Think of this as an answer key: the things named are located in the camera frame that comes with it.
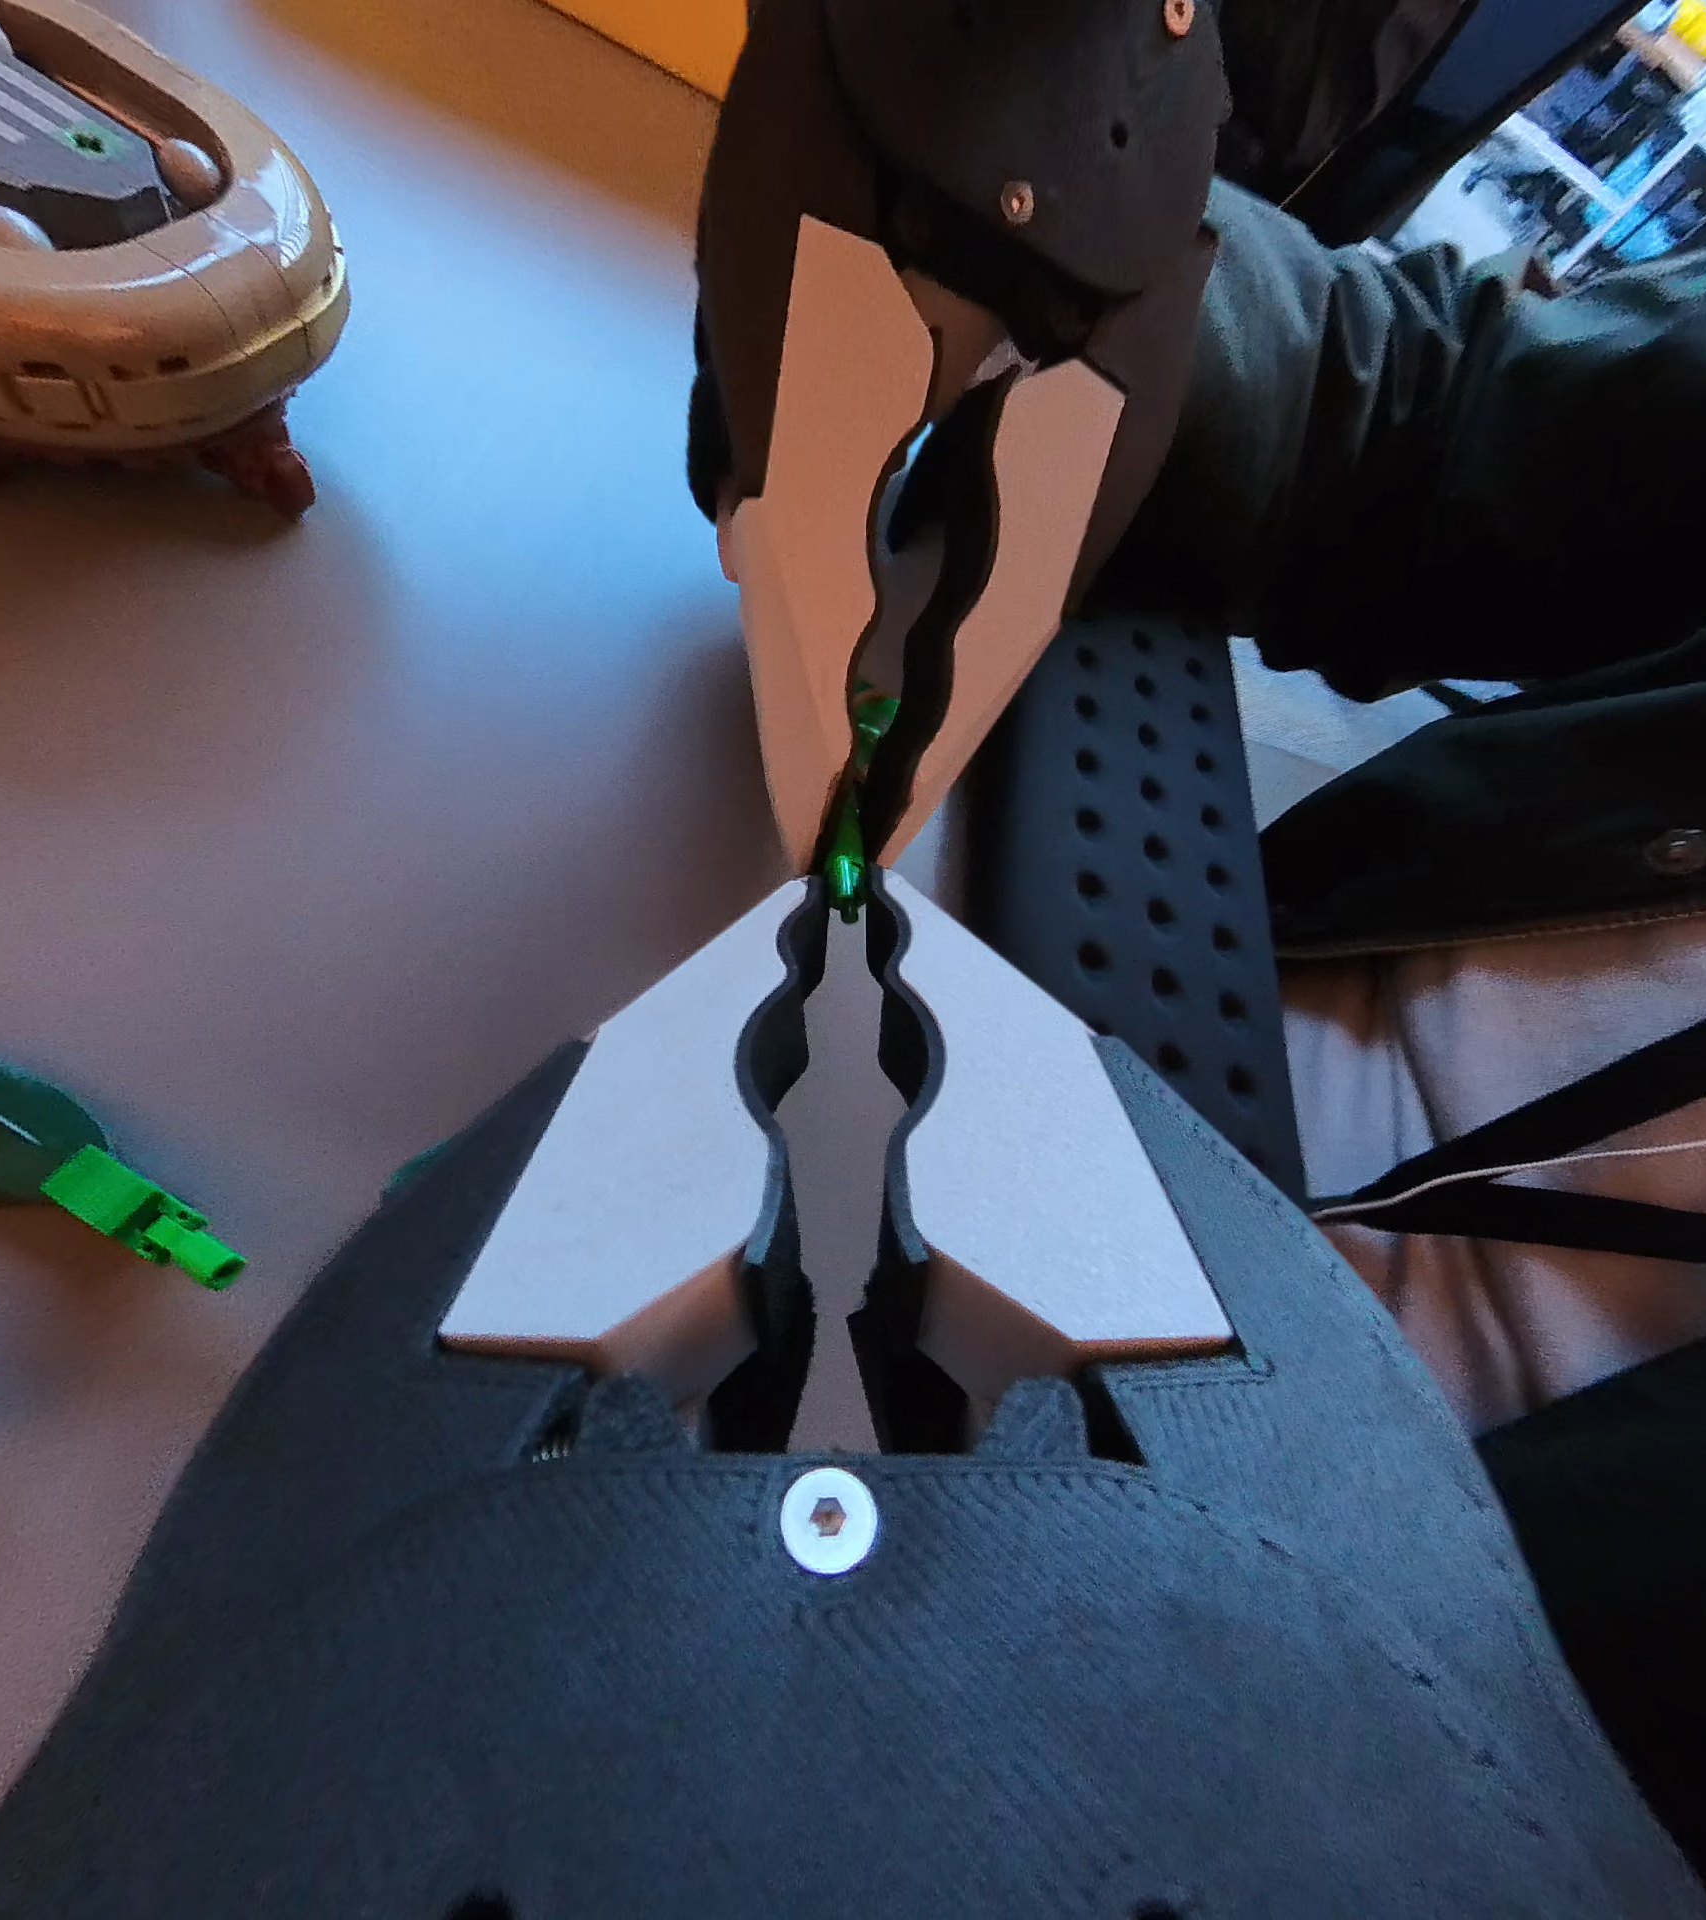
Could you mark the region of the grey desk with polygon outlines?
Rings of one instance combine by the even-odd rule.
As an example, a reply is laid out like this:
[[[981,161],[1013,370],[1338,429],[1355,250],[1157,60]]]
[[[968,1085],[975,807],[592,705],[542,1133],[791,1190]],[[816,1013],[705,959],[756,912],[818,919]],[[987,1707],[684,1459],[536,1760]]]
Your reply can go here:
[[[0,485],[0,1057],[248,1265],[0,1207],[0,1795],[390,1173],[778,877],[684,472],[715,106],[537,4],[105,4],[264,117],[351,314],[288,524]]]

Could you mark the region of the green toy leaf pair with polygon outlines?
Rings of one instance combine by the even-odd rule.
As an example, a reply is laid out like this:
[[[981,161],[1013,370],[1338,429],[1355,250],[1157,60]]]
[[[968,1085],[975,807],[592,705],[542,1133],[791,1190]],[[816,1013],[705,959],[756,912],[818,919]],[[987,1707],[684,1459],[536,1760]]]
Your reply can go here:
[[[73,1098],[0,1062],[0,1203],[49,1201],[142,1260],[177,1265],[208,1287],[229,1286],[241,1254],[108,1145]]]

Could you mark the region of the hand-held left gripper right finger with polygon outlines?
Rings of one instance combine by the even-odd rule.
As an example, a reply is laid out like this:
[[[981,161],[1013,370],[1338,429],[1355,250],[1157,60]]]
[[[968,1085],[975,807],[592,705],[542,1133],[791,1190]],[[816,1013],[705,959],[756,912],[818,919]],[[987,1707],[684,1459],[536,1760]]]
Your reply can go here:
[[[894,876],[865,933],[903,1102],[859,1308],[881,1447],[961,1452],[1017,1380],[1233,1351],[1085,1024]]]

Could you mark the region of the black perforated surface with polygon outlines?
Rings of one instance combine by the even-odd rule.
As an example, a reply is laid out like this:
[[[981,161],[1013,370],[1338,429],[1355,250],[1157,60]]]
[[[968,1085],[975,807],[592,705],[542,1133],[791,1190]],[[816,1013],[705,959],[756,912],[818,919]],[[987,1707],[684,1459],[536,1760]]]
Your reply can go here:
[[[1059,627],[965,777],[963,919],[1306,1197],[1221,635]]]

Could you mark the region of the yellow plastic bin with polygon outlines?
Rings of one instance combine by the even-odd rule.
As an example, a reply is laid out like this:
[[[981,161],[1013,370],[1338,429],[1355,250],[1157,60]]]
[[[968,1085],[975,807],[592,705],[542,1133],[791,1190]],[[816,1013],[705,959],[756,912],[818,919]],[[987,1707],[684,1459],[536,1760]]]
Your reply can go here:
[[[742,0],[555,0],[545,5],[712,100],[730,84],[750,11]]]

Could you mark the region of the person's pale shirt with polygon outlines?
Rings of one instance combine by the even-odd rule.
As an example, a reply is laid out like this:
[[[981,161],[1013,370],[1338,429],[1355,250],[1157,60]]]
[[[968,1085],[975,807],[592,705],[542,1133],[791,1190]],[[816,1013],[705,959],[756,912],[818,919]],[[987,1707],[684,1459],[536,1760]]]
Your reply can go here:
[[[1706,915],[1283,964],[1278,981],[1306,1185],[1341,1195],[1706,1018]],[[1706,1211],[1706,1147],[1617,1156],[1681,1140],[1706,1140],[1706,1098],[1522,1182]],[[1706,1264],[1327,1234],[1473,1433],[1706,1336]]]

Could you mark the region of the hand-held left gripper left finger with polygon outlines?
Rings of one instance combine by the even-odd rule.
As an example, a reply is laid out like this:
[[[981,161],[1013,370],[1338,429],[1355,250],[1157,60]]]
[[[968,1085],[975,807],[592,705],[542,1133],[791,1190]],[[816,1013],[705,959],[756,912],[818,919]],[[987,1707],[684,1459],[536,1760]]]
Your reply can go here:
[[[608,1018],[440,1340],[640,1375],[715,1447],[782,1452],[818,1316],[775,1110],[821,969],[824,887],[794,877]]]

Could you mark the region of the person's dark jacket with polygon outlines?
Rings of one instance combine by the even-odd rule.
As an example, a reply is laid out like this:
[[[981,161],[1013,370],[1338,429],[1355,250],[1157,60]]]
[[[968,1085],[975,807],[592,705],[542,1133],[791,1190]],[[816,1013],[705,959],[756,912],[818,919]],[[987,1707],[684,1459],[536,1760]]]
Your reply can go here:
[[[1706,914],[1706,624],[1412,732],[1262,835],[1279,958]]]

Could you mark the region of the tan toy pot base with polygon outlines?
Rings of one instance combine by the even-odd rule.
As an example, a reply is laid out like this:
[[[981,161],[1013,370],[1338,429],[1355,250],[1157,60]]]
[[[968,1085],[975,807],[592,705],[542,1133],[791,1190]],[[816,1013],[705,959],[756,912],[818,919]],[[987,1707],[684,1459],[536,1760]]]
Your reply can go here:
[[[0,476],[179,460],[299,518],[286,405],[347,309],[264,119],[93,5],[0,1]]]

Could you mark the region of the person's right forearm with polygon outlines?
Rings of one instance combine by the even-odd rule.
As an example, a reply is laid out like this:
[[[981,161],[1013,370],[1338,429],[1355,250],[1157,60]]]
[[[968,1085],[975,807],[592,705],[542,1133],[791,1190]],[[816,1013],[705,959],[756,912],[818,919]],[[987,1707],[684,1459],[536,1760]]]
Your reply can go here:
[[[1706,251],[1537,298],[1214,183],[1175,440],[1092,599],[1352,700],[1673,654],[1706,678]]]

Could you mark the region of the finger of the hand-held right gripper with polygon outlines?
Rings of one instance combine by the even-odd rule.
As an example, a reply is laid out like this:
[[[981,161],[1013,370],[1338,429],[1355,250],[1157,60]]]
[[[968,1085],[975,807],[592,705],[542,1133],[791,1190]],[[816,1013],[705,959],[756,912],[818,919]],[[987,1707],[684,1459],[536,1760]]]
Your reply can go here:
[[[869,861],[898,861],[1058,634],[1123,404],[1068,359],[999,375],[945,422],[942,560],[859,793]]]
[[[931,334],[888,253],[806,213],[763,483],[731,524],[763,777],[794,876],[813,872],[852,762],[875,501],[925,416],[931,372]]]

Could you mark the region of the green toy branch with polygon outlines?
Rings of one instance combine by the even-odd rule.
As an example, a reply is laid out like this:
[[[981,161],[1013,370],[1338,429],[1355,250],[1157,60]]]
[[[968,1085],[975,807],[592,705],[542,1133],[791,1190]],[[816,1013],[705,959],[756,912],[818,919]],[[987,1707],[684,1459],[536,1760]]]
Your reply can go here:
[[[861,793],[872,757],[889,729],[899,701],[865,679],[850,695],[852,760],[841,781],[839,806],[819,861],[826,897],[841,924],[855,926],[868,899],[865,831]]]

